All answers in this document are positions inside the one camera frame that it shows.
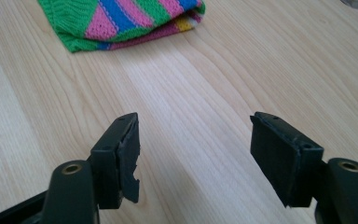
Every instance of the folded knitted cloth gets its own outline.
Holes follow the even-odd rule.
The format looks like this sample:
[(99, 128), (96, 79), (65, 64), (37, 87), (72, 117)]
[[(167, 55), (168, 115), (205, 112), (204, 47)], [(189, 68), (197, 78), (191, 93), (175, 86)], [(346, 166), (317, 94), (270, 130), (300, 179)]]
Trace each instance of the folded knitted cloth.
[(38, 0), (71, 51), (119, 49), (192, 29), (202, 0)]

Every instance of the clamp jaw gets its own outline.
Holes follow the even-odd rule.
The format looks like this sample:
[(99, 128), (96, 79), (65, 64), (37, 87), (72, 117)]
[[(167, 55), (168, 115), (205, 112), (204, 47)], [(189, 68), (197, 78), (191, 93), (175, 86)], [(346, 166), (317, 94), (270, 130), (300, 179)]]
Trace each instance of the clamp jaw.
[(96, 224), (99, 209), (118, 209), (123, 198), (138, 203), (138, 123), (136, 113), (115, 119), (86, 161), (58, 166), (48, 190), (0, 213), (0, 224)]
[(251, 154), (284, 206), (315, 198), (318, 224), (358, 224), (357, 161), (325, 163), (321, 146), (276, 116), (256, 112), (251, 121)]

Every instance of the yellow stripe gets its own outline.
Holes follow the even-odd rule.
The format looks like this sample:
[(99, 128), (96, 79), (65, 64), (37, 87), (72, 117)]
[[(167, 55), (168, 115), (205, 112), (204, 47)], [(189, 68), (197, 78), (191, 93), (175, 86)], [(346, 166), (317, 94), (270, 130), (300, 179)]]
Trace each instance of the yellow stripe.
[(179, 29), (180, 32), (191, 30), (193, 26), (190, 22), (188, 22), (188, 16), (179, 16), (174, 20), (176, 27)]

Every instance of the brass grommet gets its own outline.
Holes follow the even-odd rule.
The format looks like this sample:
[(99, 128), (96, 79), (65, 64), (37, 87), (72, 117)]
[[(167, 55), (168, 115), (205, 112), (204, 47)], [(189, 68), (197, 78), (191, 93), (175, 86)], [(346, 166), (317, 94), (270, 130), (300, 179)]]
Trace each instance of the brass grommet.
[(69, 165), (63, 167), (62, 174), (63, 175), (72, 175), (72, 174), (79, 172), (80, 170), (81, 170), (81, 165), (72, 163), (72, 164), (69, 164)]
[(340, 161), (338, 165), (347, 171), (358, 173), (358, 165), (350, 161)]

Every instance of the wooden table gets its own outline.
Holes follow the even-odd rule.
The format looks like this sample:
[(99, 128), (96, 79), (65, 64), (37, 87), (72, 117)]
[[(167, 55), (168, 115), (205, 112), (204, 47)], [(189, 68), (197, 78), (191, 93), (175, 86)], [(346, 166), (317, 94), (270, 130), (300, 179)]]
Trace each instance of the wooden table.
[(358, 161), (358, 10), (339, 0), (206, 0), (195, 30), (72, 54), (35, 0), (0, 0), (0, 211), (86, 159), (138, 112), (140, 202), (102, 223), (314, 223), (285, 209), (250, 154), (249, 116), (285, 119)]

